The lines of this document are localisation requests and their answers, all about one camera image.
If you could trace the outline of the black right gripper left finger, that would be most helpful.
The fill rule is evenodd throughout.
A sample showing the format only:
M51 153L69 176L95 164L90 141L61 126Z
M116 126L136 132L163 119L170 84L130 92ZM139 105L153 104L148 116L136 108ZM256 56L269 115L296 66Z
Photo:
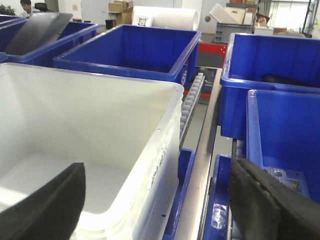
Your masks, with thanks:
M0 214L2 240L68 240L83 210L86 172L82 162L65 170Z

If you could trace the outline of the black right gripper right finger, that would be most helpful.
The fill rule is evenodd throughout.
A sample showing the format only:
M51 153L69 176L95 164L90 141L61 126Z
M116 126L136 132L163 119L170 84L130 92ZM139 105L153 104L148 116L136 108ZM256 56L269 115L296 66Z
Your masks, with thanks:
M319 203L246 158L231 161L228 197L245 240L318 240Z

